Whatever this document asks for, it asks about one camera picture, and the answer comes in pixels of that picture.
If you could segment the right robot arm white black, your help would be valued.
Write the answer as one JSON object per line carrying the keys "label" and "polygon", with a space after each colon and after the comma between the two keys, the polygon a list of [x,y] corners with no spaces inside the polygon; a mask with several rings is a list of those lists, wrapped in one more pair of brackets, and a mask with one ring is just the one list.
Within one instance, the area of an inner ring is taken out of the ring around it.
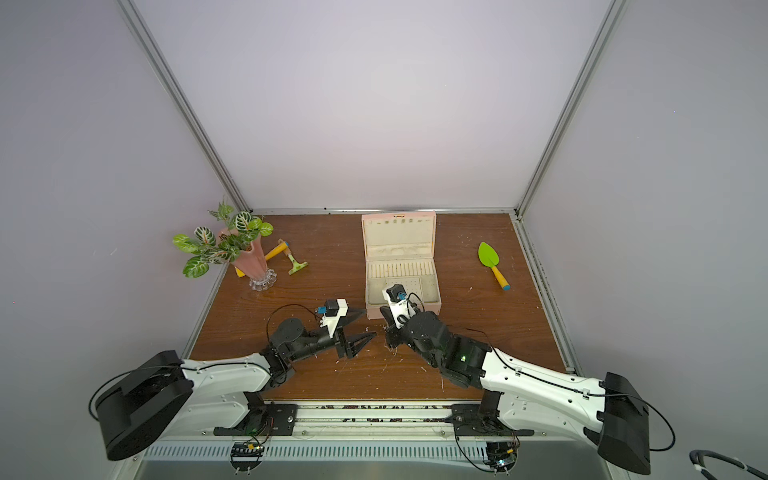
{"label": "right robot arm white black", "polygon": [[551,428],[593,445],[617,467],[650,474],[654,409],[626,377],[612,372],[602,379],[580,377],[516,359],[489,342],[451,332],[434,312],[405,302],[380,311],[390,347],[406,345],[451,383],[483,391],[480,418],[487,426]]}

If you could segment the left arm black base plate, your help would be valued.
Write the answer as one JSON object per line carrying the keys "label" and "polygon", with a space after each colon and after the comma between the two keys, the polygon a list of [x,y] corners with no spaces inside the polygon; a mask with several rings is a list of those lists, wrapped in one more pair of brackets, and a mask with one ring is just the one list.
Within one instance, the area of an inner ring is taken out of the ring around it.
{"label": "left arm black base plate", "polygon": [[297,404],[265,402],[257,392],[243,392],[235,398],[235,406],[244,407],[245,412],[237,423],[218,422],[213,429],[214,436],[270,437],[293,434],[299,408]]}

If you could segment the pink jewelry box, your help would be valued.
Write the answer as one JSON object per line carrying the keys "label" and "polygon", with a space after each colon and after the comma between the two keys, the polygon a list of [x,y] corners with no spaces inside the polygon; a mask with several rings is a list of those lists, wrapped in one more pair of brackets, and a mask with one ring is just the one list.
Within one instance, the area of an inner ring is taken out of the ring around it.
{"label": "pink jewelry box", "polygon": [[401,284],[428,311],[442,307],[434,260],[437,214],[434,211],[377,213],[361,217],[365,251],[365,301],[371,320],[383,317],[385,290]]}

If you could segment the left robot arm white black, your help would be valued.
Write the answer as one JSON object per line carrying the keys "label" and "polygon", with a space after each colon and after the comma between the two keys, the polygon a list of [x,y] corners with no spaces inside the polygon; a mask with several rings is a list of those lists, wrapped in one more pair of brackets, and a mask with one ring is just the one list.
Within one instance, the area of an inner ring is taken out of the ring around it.
{"label": "left robot arm white black", "polygon": [[256,439],[277,426],[265,392],[284,385],[298,361],[333,350],[356,357],[376,334],[345,329],[364,310],[323,307],[318,328],[295,317],[282,321],[267,345],[247,356],[220,360],[182,359],[162,351],[117,375],[94,393],[89,411],[99,424],[108,460],[133,457],[167,437],[212,435]]}

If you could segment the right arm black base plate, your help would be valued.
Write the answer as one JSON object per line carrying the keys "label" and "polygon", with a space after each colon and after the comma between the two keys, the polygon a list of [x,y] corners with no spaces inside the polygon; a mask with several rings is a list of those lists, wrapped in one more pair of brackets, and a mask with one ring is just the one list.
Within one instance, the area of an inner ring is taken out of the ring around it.
{"label": "right arm black base plate", "polygon": [[443,419],[453,427],[454,434],[480,437],[532,437],[532,429],[512,429],[502,423],[499,413],[501,392],[483,392],[479,403],[453,404],[451,414]]}

